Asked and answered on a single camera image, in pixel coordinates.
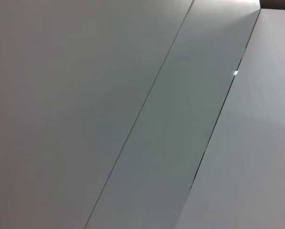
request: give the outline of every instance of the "white panel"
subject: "white panel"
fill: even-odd
[[[82,229],[191,0],[0,0],[0,229]]]
[[[194,2],[88,229],[173,228],[258,13]]]
[[[285,229],[285,11],[261,11],[176,228]]]

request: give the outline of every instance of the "white wall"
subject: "white wall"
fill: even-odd
[[[177,229],[285,229],[285,11],[261,10]]]
[[[191,0],[0,0],[0,229],[82,229]]]
[[[194,2],[88,229],[174,228],[258,13]]]

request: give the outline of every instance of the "ceiling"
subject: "ceiling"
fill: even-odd
[[[260,0],[262,9],[285,10],[285,0]]]

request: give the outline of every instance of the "dark ceiling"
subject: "dark ceiling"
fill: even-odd
[[[285,0],[260,0],[262,9],[285,10]]]

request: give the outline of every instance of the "white surface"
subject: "white surface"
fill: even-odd
[[[172,229],[259,12],[196,0],[87,229]]]
[[[0,0],[0,229],[83,229],[191,0]]]
[[[177,229],[285,229],[285,11],[261,10]]]

